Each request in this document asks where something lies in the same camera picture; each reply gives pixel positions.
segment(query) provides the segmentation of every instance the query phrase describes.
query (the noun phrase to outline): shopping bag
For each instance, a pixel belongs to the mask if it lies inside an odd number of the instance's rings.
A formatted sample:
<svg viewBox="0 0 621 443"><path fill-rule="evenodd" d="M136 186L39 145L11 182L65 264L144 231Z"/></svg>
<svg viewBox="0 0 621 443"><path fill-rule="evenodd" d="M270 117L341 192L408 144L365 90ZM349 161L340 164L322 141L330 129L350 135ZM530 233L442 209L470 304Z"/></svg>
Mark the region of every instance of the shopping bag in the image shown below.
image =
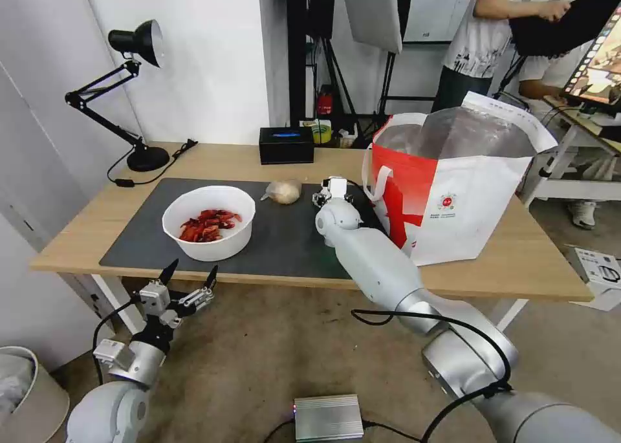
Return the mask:
<svg viewBox="0 0 621 443"><path fill-rule="evenodd" d="M475 259L532 157L556 145L531 114L469 92L456 109L392 116L365 152L363 187L416 265Z"/></svg>

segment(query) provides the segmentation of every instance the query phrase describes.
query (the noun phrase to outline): lamp arm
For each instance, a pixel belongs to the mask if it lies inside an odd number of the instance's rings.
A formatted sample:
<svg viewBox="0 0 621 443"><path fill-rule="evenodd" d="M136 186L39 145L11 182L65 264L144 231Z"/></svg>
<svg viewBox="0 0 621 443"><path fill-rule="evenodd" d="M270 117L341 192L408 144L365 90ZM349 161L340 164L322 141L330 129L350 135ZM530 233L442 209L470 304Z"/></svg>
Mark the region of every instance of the lamp arm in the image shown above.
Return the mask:
<svg viewBox="0 0 621 443"><path fill-rule="evenodd" d="M127 70L129 73L129 76L122 78L121 80L111 84L110 86L92 89L94 86L114 76L115 74L122 72L123 70ZM104 128L112 131L114 134L119 136L122 140L129 142L132 146L134 146L137 149L143 149L146 146L142 142L142 137L121 128L119 125L115 125L114 123L104 118L102 115L100 115L96 111L93 111L87 105L90 101L95 100L97 97L104 95L105 93L117 88L120 85L123 85L124 83L138 76L139 70L140 70L139 61L134 60L134 59L127 60L125 63L123 63L118 68L115 68L111 72L104 74L101 78L98 78L94 80L93 82L88 83L87 85L83 87L80 87L77 91L68 92L65 95L65 101L71 107L74 107L76 110L88 116L91 120L98 122Z"/></svg>

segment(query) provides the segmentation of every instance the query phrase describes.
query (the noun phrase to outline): dark pants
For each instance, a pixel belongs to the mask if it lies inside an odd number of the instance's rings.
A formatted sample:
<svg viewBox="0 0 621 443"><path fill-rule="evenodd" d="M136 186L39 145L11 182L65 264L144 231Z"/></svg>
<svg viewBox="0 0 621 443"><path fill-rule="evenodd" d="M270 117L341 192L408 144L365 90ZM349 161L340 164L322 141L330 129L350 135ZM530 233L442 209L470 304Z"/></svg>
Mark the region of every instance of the dark pants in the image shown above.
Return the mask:
<svg viewBox="0 0 621 443"><path fill-rule="evenodd" d="M491 84L491 78L472 78L447 67L442 67L440 85L431 112L459 107L468 91L487 95Z"/></svg>

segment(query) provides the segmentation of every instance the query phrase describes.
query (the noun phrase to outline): floor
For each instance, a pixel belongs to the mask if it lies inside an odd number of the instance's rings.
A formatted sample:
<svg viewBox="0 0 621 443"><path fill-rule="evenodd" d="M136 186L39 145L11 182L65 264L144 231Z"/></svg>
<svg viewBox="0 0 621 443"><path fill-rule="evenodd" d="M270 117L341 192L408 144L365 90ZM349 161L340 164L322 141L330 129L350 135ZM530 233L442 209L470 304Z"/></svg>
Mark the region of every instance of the floor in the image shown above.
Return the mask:
<svg viewBox="0 0 621 443"><path fill-rule="evenodd" d="M621 257L621 202L580 230L559 201L532 212L561 250L565 244ZM484 312L489 302L472 301ZM448 403L420 360L426 343L397 322L368 327L349 310L371 307L359 292L221 285L212 305L178 331L151 399L140 443L261 442L292 416L298 396L357 393L366 418L420 436ZM520 353L513 386L590 411L621 432L621 308L608 314L568 303L531 301L506 331ZM96 385L88 354L54 373L72 404ZM292 426L271 441L293 442ZM55 442L63 441L57 435ZM371 429L365 442L404 442ZM451 414L433 441L491 443L470 406Z"/></svg>

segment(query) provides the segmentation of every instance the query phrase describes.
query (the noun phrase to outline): hand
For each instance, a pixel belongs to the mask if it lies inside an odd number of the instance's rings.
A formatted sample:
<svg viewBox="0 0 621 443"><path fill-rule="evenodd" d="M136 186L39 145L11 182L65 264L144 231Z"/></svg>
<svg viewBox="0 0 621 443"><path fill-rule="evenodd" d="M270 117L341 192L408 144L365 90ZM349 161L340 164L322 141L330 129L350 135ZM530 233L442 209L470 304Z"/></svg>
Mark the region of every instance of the hand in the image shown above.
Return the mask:
<svg viewBox="0 0 621 443"><path fill-rule="evenodd" d="M568 2L568 0L548 0L541 2L539 17L554 23L559 21L570 8L571 3Z"/></svg>

